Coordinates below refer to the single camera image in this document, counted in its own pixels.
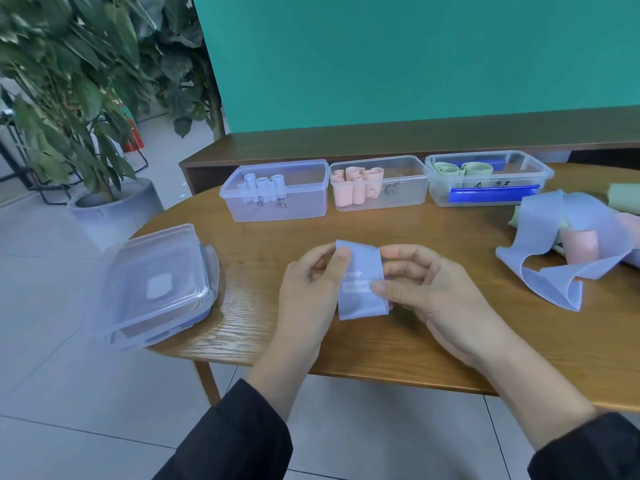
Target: hand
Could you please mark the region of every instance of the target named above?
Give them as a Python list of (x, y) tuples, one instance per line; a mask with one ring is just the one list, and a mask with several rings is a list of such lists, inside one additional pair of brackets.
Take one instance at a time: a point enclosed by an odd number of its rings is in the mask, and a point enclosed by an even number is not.
[(346, 247), (334, 251), (335, 243), (325, 244), (287, 266), (280, 287), (274, 342), (317, 356), (335, 314), (340, 282), (351, 259), (351, 251)]
[(375, 282), (372, 290), (413, 310), (440, 345), (467, 365), (476, 367), (510, 332), (458, 263), (417, 244), (384, 246), (380, 255), (390, 259), (383, 269), (391, 280)]

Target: oval table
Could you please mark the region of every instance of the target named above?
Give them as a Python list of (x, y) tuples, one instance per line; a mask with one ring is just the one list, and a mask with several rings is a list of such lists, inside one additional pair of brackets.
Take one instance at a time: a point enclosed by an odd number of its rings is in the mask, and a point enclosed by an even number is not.
[[(608, 184), (640, 183), (640, 171), (552, 164), (546, 190), (584, 191), (605, 199)], [(582, 311), (570, 312), (530, 291), (496, 256), (510, 246), (513, 206), (441, 208), (423, 205), (338, 212), (330, 192), (325, 217), (236, 223), (219, 188), (197, 194), (153, 218), (136, 235), (195, 225), (221, 263), (220, 296), (209, 316), (151, 350), (193, 360), (210, 403), (220, 400), (208, 362), (251, 365), (275, 330), (278, 290), (287, 264), (336, 239), (374, 246), (418, 243), (458, 261), (504, 320), (592, 402), (640, 411), (640, 271), (616, 266), (584, 280)], [(531, 257), (539, 269), (565, 261)], [(495, 394), (475, 370), (441, 348), (416, 317), (395, 307), (388, 316), (340, 322), (322, 343), (312, 374)]]

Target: table leg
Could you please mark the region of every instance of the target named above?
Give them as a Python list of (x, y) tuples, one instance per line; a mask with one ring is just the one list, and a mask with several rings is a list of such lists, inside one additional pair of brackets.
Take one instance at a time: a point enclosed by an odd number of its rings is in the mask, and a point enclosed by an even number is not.
[(216, 386), (216, 380), (213, 379), (213, 372), (211, 371), (209, 363), (201, 360), (194, 360), (193, 364), (196, 366), (200, 383), (207, 395), (209, 404), (215, 406), (220, 402), (220, 393), (218, 392), (218, 386)]

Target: fingernail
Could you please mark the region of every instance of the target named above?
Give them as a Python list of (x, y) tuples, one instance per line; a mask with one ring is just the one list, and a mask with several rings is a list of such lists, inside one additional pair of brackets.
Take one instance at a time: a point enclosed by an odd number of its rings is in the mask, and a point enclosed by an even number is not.
[(387, 285), (384, 281), (376, 281), (371, 284), (371, 291), (373, 291), (373, 293), (383, 294), (386, 289)]

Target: pink rolled fabric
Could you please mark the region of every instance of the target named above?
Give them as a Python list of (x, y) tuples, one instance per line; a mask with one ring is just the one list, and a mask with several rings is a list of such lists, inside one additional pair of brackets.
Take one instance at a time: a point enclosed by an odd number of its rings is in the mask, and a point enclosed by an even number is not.
[(353, 182), (345, 182), (344, 178), (333, 177), (333, 199), (336, 207), (346, 207), (353, 203)]
[(375, 184), (366, 185), (367, 198), (376, 198), (382, 190), (382, 179), (385, 175), (384, 169), (380, 167), (364, 170), (364, 179), (368, 182), (376, 182)]
[(628, 233), (631, 234), (634, 249), (640, 249), (640, 216), (620, 212), (616, 214), (616, 219), (627, 229)]
[(367, 190), (364, 185), (364, 177), (360, 174), (353, 177), (353, 203), (361, 204), (367, 199)]
[(347, 170), (345, 170), (345, 173), (346, 173), (345, 180), (348, 180), (350, 182), (354, 181), (355, 177), (357, 177), (358, 175), (362, 175), (360, 172), (359, 166), (347, 167)]
[(560, 229), (560, 239), (567, 264), (580, 264), (600, 259), (596, 231), (575, 231), (571, 227), (564, 227)]

